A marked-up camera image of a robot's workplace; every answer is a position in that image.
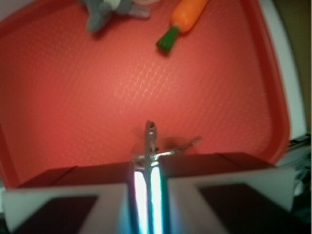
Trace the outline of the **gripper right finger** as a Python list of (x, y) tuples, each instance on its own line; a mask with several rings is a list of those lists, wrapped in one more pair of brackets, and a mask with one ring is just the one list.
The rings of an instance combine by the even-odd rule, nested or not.
[(244, 153), (160, 160), (166, 234), (300, 234), (295, 170)]

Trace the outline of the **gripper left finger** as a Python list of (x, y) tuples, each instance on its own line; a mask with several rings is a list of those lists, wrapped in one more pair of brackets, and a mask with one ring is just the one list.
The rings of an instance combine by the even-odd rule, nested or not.
[(12, 234), (134, 234), (132, 166), (50, 169), (3, 194)]

